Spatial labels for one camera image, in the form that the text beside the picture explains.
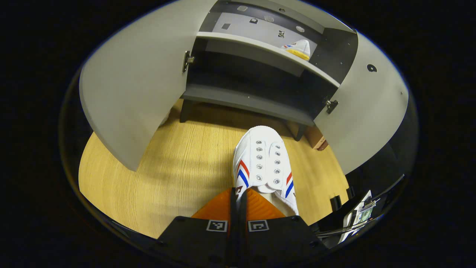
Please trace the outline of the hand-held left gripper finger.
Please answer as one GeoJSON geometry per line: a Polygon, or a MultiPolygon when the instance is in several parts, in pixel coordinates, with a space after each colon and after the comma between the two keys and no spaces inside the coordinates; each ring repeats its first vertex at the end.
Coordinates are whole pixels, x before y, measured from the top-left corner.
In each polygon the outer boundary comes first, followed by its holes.
{"type": "Polygon", "coordinates": [[[329,249],[300,216],[275,217],[277,208],[246,190],[238,205],[238,266],[306,267],[329,249]]]}
{"type": "Polygon", "coordinates": [[[156,252],[177,267],[232,267],[237,261],[235,188],[213,197],[192,217],[175,217],[156,240],[156,252]]]}

